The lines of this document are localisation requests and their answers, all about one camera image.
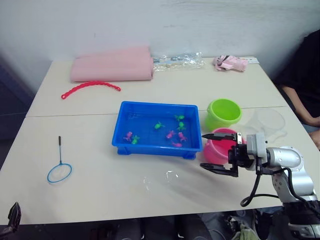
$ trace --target red plastic chain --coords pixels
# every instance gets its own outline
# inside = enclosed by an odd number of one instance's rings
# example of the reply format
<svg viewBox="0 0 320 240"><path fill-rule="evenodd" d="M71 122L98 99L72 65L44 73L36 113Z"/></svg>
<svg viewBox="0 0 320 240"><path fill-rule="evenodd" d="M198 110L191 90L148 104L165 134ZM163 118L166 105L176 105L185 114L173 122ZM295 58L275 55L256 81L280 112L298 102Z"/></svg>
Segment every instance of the red plastic chain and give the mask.
<svg viewBox="0 0 320 240"><path fill-rule="evenodd" d="M73 94L75 91L77 91L79 89L83 89L85 87L94 86L94 85L105 85L110 88L114 88L115 90L117 90L119 92L121 91L121 88L119 86L112 85L112 84L105 82L105 81L88 81L88 82L82 83L78 86L75 86L70 91L67 91L66 93L62 94L61 98L66 99L67 97L69 97L70 94Z"/></svg>

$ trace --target pink bucket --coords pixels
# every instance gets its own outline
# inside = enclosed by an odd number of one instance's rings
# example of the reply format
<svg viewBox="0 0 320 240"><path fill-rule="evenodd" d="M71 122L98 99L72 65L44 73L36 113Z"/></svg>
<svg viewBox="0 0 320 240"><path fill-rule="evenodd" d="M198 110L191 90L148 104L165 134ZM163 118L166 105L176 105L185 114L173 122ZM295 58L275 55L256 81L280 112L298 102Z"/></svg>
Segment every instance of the pink bucket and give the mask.
<svg viewBox="0 0 320 240"><path fill-rule="evenodd" d="M236 131L230 128L217 128L214 133L226 133L226 134L235 134ZM228 162L228 150L231 149L231 146L235 146L236 142L232 140L210 140L205 144L203 154L205 159L211 164L226 164Z"/></svg>

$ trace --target person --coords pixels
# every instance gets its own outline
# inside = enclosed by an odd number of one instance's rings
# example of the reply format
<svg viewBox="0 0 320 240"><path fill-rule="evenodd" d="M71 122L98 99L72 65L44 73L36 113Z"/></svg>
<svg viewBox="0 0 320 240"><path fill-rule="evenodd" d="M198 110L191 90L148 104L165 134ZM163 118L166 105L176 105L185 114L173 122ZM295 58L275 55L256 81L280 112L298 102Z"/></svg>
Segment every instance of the person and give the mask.
<svg viewBox="0 0 320 240"><path fill-rule="evenodd" d="M295 114L320 150L320 30L304 38L273 82L288 96Z"/></svg>

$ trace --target shoe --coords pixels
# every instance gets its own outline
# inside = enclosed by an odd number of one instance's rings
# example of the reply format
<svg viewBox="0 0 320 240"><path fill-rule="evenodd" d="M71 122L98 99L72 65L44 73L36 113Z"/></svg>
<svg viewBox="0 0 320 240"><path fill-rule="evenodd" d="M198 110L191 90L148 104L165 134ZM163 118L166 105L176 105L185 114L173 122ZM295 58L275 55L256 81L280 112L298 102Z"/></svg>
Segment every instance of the shoe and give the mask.
<svg viewBox="0 0 320 240"><path fill-rule="evenodd" d="M272 214L253 209L252 228L261 240L268 239L272 225Z"/></svg>

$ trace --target green bucket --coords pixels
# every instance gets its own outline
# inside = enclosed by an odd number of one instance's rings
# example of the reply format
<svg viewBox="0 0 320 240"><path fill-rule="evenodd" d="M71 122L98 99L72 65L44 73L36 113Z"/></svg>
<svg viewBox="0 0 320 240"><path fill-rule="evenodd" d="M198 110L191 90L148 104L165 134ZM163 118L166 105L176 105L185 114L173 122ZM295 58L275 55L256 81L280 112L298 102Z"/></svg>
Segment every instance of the green bucket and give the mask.
<svg viewBox="0 0 320 240"><path fill-rule="evenodd" d="M242 116L241 108L234 101L226 98L212 101L207 112L205 125L210 131L217 128L227 128L231 124L237 123Z"/></svg>

